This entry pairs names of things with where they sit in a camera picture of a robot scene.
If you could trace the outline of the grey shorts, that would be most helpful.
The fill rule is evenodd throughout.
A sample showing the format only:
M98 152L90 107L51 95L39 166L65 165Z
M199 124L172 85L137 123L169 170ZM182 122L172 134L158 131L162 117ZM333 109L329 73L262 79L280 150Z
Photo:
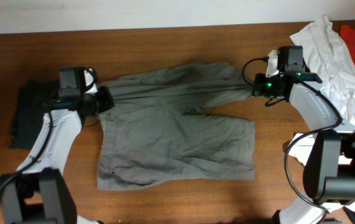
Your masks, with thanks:
M194 63L103 82L114 107L100 114L100 190L141 190L170 180L252 180L255 125L204 114L244 101L251 88L226 62Z

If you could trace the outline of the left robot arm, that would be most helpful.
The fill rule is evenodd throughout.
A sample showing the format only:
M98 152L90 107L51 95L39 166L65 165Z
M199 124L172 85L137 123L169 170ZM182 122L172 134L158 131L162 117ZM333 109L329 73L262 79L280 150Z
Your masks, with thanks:
M114 107L109 90L59 98L47 104L43 125L29 155L14 173L0 176L4 223L89 223L78 215L63 171L85 119Z

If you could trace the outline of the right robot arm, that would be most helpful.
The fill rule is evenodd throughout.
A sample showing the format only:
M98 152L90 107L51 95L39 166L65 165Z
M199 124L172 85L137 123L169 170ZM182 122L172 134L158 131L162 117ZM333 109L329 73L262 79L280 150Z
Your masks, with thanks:
M274 213L273 223L323 223L332 210L355 205L355 126L323 94L321 83L315 73L255 77L255 96L267 97L267 106L289 102L309 128L288 148L307 136L315 137L303 171L304 191L294 189L298 197Z

